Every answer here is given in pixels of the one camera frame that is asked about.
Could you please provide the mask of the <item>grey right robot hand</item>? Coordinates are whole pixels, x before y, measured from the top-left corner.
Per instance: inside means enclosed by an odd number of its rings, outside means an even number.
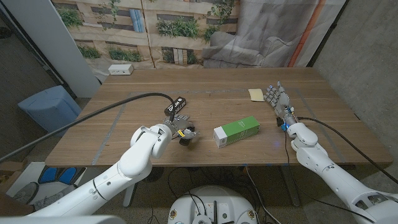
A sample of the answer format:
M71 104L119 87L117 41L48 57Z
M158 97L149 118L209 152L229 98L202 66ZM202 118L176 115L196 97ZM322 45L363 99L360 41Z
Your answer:
M267 88L264 99L273 107L277 117L287 126L298 123L298 119L294 115L293 106L290 103L290 98L280 81L277 82L276 86L270 85Z

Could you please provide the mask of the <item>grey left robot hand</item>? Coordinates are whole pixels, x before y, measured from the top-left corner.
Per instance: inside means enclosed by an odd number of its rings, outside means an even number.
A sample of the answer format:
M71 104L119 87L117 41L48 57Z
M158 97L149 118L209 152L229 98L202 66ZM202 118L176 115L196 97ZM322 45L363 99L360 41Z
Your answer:
M200 132L194 130L194 124L189 119L190 116L188 115L176 114L173 120L168 116L163 123L170 128L173 135L178 134L181 139L193 139Z

